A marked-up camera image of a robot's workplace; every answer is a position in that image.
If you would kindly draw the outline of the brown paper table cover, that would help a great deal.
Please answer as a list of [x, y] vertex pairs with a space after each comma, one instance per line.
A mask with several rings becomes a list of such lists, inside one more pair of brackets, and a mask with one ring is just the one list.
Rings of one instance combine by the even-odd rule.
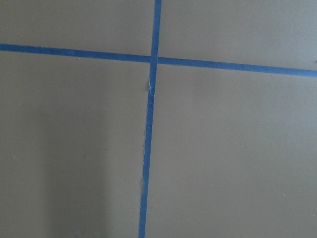
[[314, 238], [314, 0], [3, 0], [3, 238]]

